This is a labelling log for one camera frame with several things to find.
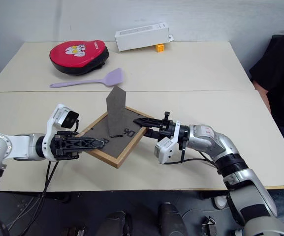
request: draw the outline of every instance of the cardboard box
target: cardboard box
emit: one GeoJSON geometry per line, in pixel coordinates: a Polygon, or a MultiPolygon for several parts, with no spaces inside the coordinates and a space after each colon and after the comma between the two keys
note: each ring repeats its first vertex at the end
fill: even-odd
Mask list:
{"type": "Polygon", "coordinates": [[[148,47],[169,42],[169,26],[166,22],[116,32],[119,51],[148,47]]]}

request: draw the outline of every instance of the silicone spatula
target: silicone spatula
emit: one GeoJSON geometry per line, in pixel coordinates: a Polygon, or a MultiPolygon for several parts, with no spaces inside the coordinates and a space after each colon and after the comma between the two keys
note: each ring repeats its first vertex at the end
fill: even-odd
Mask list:
{"type": "Polygon", "coordinates": [[[50,88],[60,88],[71,85],[89,84],[89,83],[103,83],[106,86],[113,86],[123,82],[123,71],[121,68],[117,68],[110,71],[103,79],[100,80],[82,80],[82,81],[71,81],[51,84],[50,88]]]}

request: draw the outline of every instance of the yellow object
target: yellow object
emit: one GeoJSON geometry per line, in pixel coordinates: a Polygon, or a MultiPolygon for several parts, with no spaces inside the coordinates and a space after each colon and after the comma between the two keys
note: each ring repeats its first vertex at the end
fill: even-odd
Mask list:
{"type": "Polygon", "coordinates": [[[156,51],[158,53],[163,52],[164,50],[165,50],[165,45],[163,45],[163,44],[157,44],[156,45],[156,51]]]}

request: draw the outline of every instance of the person's arm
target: person's arm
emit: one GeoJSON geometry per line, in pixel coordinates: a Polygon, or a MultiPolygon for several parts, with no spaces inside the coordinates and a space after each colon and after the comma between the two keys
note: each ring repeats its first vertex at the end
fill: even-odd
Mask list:
{"type": "Polygon", "coordinates": [[[267,97],[267,93],[268,90],[264,89],[261,85],[258,84],[257,81],[253,81],[253,86],[256,90],[258,90],[258,92],[260,93],[260,96],[264,102],[264,104],[266,105],[266,107],[268,108],[269,112],[271,113],[271,108],[270,108],[270,103],[269,103],[269,99],[267,97]]]}

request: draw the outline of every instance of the tabletop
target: tabletop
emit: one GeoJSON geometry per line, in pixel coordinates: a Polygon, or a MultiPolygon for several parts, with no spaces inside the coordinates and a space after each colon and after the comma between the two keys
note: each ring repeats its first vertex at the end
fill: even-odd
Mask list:
{"type": "MultiPolygon", "coordinates": [[[[106,112],[108,92],[0,93],[0,133],[43,133],[58,103],[80,114],[79,130],[106,112]]],[[[284,186],[284,140],[257,91],[127,92],[126,105],[163,118],[170,111],[181,124],[207,124],[227,135],[248,166],[268,188],[284,186]]],[[[86,153],[61,161],[49,191],[137,189],[225,189],[210,165],[191,161],[160,165],[156,140],[143,137],[124,164],[116,169],[86,153]]],[[[177,153],[172,160],[179,160],[177,153]]],[[[185,158],[200,155],[187,150],[185,158]]],[[[41,191],[47,161],[6,160],[1,191],[41,191]]]]}
{"type": "Polygon", "coordinates": [[[170,42],[163,53],[154,46],[119,53],[115,42],[106,42],[106,64],[81,76],[63,74],[52,65],[49,52],[57,44],[24,43],[0,73],[0,92],[110,91],[112,88],[100,83],[63,88],[49,85],[102,79],[118,67],[124,71],[120,87],[126,91],[254,89],[229,42],[170,42]]]}

